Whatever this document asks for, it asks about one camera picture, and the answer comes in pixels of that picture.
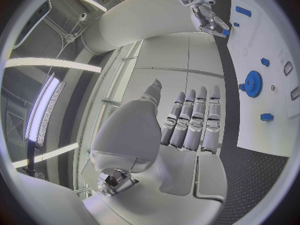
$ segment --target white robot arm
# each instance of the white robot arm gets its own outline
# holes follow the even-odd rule
[[[90,160],[102,172],[98,188],[110,197],[137,181],[130,173],[146,171],[155,162],[161,142],[157,107],[162,85],[157,79],[136,100],[117,109],[93,142]]]
[[[221,20],[209,7],[206,5],[213,5],[216,0],[179,0],[180,3],[190,8],[191,20],[194,27],[203,33],[211,34],[218,37],[226,38],[226,35],[215,30],[219,25],[224,30],[229,30],[228,25]]]

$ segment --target robotic hand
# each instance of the robotic hand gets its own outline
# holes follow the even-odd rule
[[[156,161],[161,142],[157,108],[162,84],[157,79],[136,100],[117,109],[93,142],[90,160],[99,172],[99,190],[107,197],[134,186],[131,173],[146,171]]]
[[[228,25],[222,21],[209,7],[205,6],[216,3],[216,0],[179,0],[182,5],[190,8],[191,21],[194,27],[203,33],[226,38],[226,35],[215,30],[219,25],[224,30],[229,30]]]

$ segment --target blue gear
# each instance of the blue gear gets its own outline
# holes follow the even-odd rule
[[[247,93],[251,98],[256,98],[262,91],[263,79],[258,71],[248,73],[245,83],[240,84],[238,88]]]

